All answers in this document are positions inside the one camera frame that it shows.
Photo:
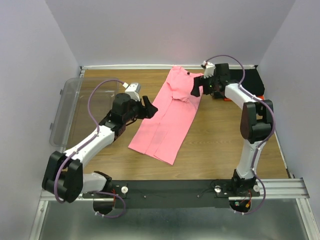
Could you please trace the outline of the pink t shirt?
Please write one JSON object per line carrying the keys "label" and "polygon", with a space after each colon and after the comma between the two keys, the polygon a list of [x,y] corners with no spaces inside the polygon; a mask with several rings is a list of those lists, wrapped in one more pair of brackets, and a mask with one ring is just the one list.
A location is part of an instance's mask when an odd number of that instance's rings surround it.
{"label": "pink t shirt", "polygon": [[173,66],[152,103],[158,111],[142,121],[128,148],[173,165],[200,105],[201,97],[191,95],[200,76]]}

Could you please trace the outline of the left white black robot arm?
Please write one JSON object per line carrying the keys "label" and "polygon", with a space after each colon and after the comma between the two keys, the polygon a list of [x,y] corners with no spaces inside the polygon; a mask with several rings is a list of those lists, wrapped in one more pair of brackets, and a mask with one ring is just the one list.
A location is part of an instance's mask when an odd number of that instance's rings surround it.
{"label": "left white black robot arm", "polygon": [[137,119],[151,119],[157,111],[147,96],[134,100],[127,93],[118,93],[111,110],[90,135],[73,148],[50,155],[42,188],[54,194],[60,203],[72,203],[82,193],[95,192],[101,198],[107,197],[111,191],[111,177],[100,171],[85,174],[84,167],[118,139],[127,125]]}

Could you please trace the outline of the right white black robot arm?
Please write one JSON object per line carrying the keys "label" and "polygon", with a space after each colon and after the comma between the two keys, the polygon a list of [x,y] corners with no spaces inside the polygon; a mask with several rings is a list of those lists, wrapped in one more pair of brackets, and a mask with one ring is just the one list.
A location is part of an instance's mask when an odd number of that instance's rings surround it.
{"label": "right white black robot arm", "polygon": [[220,93],[241,110],[240,133],[244,139],[241,158],[226,189],[236,196],[252,190],[257,180],[257,165],[266,142],[275,132],[273,103],[247,91],[241,83],[231,79],[227,63],[202,63],[204,75],[193,79],[190,94]]}

